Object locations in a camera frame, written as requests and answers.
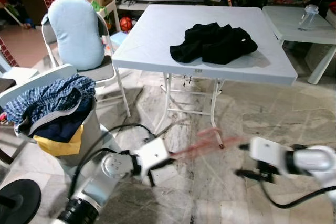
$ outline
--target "red ball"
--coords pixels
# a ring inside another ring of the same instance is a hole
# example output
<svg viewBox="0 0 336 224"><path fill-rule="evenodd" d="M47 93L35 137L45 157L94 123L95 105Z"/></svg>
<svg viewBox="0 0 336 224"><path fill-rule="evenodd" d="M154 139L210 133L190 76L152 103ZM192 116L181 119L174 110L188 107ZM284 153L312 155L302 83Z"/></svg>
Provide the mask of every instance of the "red ball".
<svg viewBox="0 0 336 224"><path fill-rule="evenodd" d="M120 27L123 31L129 31L132 29L132 20L129 17L124 17L120 20Z"/></svg>

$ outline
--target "plastic water bottle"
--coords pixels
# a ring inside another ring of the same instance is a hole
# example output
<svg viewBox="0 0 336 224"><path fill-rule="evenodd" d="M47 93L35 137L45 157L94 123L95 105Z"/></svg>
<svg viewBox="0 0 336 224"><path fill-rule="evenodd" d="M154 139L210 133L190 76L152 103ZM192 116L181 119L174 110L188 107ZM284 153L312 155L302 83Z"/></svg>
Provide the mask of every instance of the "plastic water bottle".
<svg viewBox="0 0 336 224"><path fill-rule="evenodd" d="M303 14L301 18L298 29L307 31L310 29L310 24L313 21L315 14L319 13L319 8L316 5L307 5L304 11L305 14Z"/></svg>

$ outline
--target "blue plaid fabric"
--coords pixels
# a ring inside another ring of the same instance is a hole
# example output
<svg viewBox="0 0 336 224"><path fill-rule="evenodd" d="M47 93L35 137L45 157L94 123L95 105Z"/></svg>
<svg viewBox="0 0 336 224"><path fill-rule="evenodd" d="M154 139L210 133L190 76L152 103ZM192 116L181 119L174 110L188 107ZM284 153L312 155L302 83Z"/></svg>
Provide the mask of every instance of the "blue plaid fabric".
<svg viewBox="0 0 336 224"><path fill-rule="evenodd" d="M92 79L75 74L68 79L58 79L50 85L27 90L7 103L4 111L7 119L15 125L21 124L27 117L33 125L51 112L67 111L78 103L86 103L95 96L95 85Z"/></svg>

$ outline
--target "black cable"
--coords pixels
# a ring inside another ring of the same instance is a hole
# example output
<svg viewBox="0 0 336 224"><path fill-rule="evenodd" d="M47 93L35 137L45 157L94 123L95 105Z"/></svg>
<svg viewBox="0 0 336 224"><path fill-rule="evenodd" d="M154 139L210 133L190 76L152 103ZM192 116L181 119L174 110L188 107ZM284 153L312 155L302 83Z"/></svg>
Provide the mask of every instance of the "black cable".
<svg viewBox="0 0 336 224"><path fill-rule="evenodd" d="M291 208L291 207L294 207L298 204L301 204L313 197L316 197L316 196L319 196L320 194L324 194L328 191L333 191L333 190L336 190L336 186L330 186L330 187L325 187L325 188L322 188L320 190L317 190L317 191L313 191L312 193L309 193L307 195L304 195L303 197L297 199L297 200L294 200L290 203L287 203L287 204L279 204L279 203L276 203L274 202L271 197L269 196L268 192L266 191L265 189L265 185L263 183L263 176L262 174L260 173L260 180L259 180L259 183L260 183L260 186L261 186L261 189L262 189L262 192L265 194L266 198L276 207L278 208L282 208L282 209L287 209L287 208Z"/></svg>
<svg viewBox="0 0 336 224"><path fill-rule="evenodd" d="M120 129L120 128L124 128L124 127L127 127L127 126L138 126L138 127L142 127L144 128L145 130L147 130L148 134L150 135L150 138L156 138L156 136L144 125L142 124L139 124L139 123L130 123L130 124L124 124L124 125L118 125L116 127L113 127L111 129L109 129L107 132L105 132L102 136L100 136L100 138L98 138L89 148L89 150L84 154L84 156L82 157L82 159L80 160L80 162L78 163L78 166L76 168L76 171L74 173L74 176L72 177L72 180L71 180L71 185L70 185L70 188L69 188L69 192L68 192L68 200L70 200L70 198L72 197L72 195L74 194L75 192L75 187L76 187L76 183L77 183L77 179L78 179L78 176L79 176L79 173L81 171L81 169L83 168L83 166L89 162L91 159L94 158L95 155L99 154L100 152L103 152L103 151L108 151L108 152L114 152L113 150L111 149L107 149L107 148L103 148L103 149L99 149L99 150L96 150L95 152L93 152L89 157L87 157L91 150L95 148L95 146L102 140L104 139L111 131L114 131L116 129Z"/></svg>

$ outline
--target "yellow cloth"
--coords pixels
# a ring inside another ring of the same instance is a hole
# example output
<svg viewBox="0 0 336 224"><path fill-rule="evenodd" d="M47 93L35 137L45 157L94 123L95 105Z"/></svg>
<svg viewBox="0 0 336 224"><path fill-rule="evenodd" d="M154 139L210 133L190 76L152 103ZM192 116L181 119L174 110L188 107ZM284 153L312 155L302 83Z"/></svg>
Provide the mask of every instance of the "yellow cloth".
<svg viewBox="0 0 336 224"><path fill-rule="evenodd" d="M33 139L37 141L38 146L45 152L51 154L52 156L65 156L78 154L81 143L81 136L83 133L84 126L81 125L76 130L75 134L72 136L68 143L56 142L48 138L41 136L33 136Z"/></svg>

